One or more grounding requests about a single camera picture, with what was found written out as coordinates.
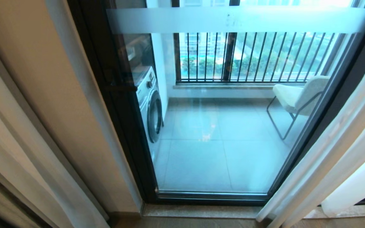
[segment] washing machine control knob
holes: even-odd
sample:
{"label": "washing machine control knob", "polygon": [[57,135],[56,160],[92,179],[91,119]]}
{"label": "washing machine control knob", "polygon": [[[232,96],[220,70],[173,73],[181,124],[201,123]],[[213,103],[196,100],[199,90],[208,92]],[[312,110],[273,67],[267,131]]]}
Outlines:
{"label": "washing machine control knob", "polygon": [[147,86],[148,88],[152,88],[152,87],[153,87],[153,84],[152,84],[152,82],[151,82],[151,81],[148,81],[148,82],[146,82],[146,86]]}

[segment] door frame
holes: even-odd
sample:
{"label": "door frame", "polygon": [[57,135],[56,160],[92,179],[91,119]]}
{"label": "door frame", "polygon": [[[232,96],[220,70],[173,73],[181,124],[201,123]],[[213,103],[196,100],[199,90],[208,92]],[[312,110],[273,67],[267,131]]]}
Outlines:
{"label": "door frame", "polygon": [[365,73],[365,34],[351,58],[339,84],[324,107],[316,109],[321,115],[303,130],[267,194],[211,194],[198,192],[158,191],[146,133],[136,97],[136,87],[122,35],[113,35],[106,17],[104,1],[67,0],[77,31],[90,62],[98,87],[113,122],[120,144],[131,168],[143,201],[152,204],[246,205],[262,206],[281,186],[291,169],[309,150],[326,126],[343,107]]}

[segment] metal railing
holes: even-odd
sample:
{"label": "metal railing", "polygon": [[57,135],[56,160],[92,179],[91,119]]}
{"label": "metal railing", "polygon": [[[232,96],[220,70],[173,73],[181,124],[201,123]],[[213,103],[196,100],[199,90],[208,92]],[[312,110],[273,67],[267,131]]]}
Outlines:
{"label": "metal railing", "polygon": [[193,50],[193,34],[174,35],[174,39],[183,38],[175,41],[176,66],[180,68],[176,82],[304,83],[329,64],[326,59],[338,36],[317,32],[196,33]]}

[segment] washing machine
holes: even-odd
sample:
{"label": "washing machine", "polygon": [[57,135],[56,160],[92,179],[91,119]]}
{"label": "washing machine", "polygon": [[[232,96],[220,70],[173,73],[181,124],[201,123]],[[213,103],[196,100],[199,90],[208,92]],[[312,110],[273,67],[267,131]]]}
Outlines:
{"label": "washing machine", "polygon": [[163,123],[157,78],[151,66],[138,66],[133,69],[132,74],[133,81],[138,88],[136,95],[142,113],[150,154],[154,162]]}

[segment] chair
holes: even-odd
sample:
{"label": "chair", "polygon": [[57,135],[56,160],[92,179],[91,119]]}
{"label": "chair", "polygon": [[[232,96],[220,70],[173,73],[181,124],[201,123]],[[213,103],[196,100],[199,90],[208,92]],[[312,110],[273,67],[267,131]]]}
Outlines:
{"label": "chair", "polygon": [[[281,140],[285,140],[298,115],[309,116],[312,113],[320,95],[325,90],[328,81],[329,76],[314,76],[306,82],[303,88],[281,84],[274,85],[272,91],[274,92],[275,97],[272,99],[270,104],[268,104],[267,113]],[[292,123],[284,137],[282,137],[270,115],[270,112],[268,111],[268,108],[271,106],[275,98],[278,99],[284,110],[287,111],[292,118]]]}

